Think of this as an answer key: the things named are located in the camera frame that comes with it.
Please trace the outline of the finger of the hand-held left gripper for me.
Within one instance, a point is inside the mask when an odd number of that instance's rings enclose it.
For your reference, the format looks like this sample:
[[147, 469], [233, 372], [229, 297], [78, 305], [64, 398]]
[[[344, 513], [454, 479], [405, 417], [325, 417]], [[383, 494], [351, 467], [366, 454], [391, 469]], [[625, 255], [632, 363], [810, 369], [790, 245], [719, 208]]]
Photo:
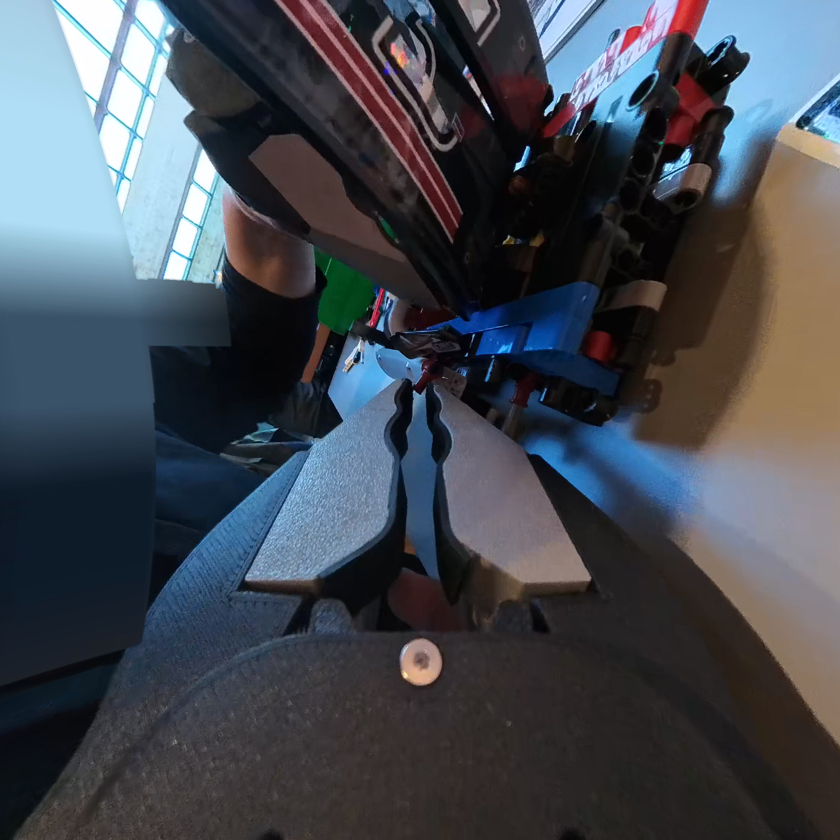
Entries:
[[314, 246], [398, 298], [439, 308], [407, 258], [352, 204], [340, 175], [301, 136], [271, 135], [249, 160], [302, 217]]

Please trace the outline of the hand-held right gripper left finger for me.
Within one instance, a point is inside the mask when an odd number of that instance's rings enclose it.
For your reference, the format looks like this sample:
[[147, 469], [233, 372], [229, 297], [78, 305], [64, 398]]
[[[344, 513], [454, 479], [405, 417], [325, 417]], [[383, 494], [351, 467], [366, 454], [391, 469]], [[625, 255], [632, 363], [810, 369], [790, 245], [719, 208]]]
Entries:
[[394, 381], [309, 451], [245, 575], [255, 592], [383, 594], [402, 566], [413, 386]]

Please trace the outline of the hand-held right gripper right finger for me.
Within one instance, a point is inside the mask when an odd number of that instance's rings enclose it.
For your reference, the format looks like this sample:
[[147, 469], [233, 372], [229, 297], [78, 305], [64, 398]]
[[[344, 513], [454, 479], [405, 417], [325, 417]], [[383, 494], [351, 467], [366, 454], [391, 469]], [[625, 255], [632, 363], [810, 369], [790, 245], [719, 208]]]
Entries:
[[441, 386], [425, 395], [448, 601], [498, 606], [584, 592], [591, 574], [525, 450]]

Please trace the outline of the toy brick vehicle model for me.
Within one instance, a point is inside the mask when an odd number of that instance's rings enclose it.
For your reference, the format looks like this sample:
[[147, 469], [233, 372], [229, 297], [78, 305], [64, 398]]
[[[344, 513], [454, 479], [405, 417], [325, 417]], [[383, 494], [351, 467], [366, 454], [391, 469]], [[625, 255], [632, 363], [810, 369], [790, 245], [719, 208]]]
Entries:
[[683, 227], [707, 194], [734, 35], [697, 43], [708, 2], [652, 2], [559, 96], [530, 2], [176, 1], [175, 21], [339, 174], [432, 291], [379, 288], [344, 372], [387, 334], [447, 324], [467, 401], [513, 382], [602, 427], [639, 370]]

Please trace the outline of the white blue brick panel assembly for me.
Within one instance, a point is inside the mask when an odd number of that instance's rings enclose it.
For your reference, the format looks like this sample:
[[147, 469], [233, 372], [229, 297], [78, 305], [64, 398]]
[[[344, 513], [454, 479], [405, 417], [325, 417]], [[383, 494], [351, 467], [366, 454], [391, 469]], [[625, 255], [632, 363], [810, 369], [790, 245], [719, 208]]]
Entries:
[[384, 373], [394, 380], [407, 379], [422, 394], [431, 382], [461, 398], [466, 376], [455, 364], [466, 357], [465, 336], [447, 324], [419, 331], [387, 334], [369, 329], [367, 340], [376, 345], [375, 357]]

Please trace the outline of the person's left forearm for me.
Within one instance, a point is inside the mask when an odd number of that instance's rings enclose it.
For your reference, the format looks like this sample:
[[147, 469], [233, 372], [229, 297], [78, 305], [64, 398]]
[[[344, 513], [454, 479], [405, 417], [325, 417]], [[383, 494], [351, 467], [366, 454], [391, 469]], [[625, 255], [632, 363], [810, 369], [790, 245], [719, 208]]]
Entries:
[[326, 286], [310, 243], [229, 190], [223, 220], [229, 344], [150, 349], [156, 437], [212, 455], [284, 406], [312, 355]]

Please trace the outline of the grey desk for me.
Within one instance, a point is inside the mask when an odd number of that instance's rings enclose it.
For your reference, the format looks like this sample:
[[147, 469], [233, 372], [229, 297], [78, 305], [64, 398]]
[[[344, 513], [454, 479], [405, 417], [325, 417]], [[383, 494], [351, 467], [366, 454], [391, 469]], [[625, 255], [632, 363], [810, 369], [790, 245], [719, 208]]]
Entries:
[[795, 122], [838, 79], [838, 2], [710, 2], [751, 55], [623, 410], [531, 403], [518, 438], [646, 551], [688, 555], [838, 740], [838, 164]]

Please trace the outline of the person's right hand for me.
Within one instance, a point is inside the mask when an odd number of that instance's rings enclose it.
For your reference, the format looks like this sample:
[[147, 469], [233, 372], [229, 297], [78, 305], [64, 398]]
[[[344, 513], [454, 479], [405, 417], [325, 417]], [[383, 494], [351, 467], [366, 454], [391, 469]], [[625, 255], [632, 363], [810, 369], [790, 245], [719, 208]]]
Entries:
[[441, 584], [425, 574], [402, 568], [385, 599], [394, 616], [414, 630], [441, 634], [467, 629], [463, 613], [448, 602]]

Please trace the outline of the green plastic bin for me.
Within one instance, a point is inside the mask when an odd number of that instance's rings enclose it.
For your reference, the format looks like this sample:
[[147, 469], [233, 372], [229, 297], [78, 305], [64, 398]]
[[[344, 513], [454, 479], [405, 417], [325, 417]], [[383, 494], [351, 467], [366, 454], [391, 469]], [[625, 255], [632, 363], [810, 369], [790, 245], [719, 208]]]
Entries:
[[316, 266], [326, 278], [318, 305], [319, 323], [346, 335], [375, 301], [379, 288], [358, 271], [315, 248]]

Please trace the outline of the large paned window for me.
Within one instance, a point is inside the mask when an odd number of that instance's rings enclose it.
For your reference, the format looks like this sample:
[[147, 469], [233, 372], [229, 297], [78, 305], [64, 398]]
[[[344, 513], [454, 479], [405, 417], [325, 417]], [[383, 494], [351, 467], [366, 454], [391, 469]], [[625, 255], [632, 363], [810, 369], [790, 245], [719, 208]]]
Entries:
[[135, 275], [221, 282], [220, 179], [165, 75], [174, 19], [152, 1], [54, 8], [98, 131]]

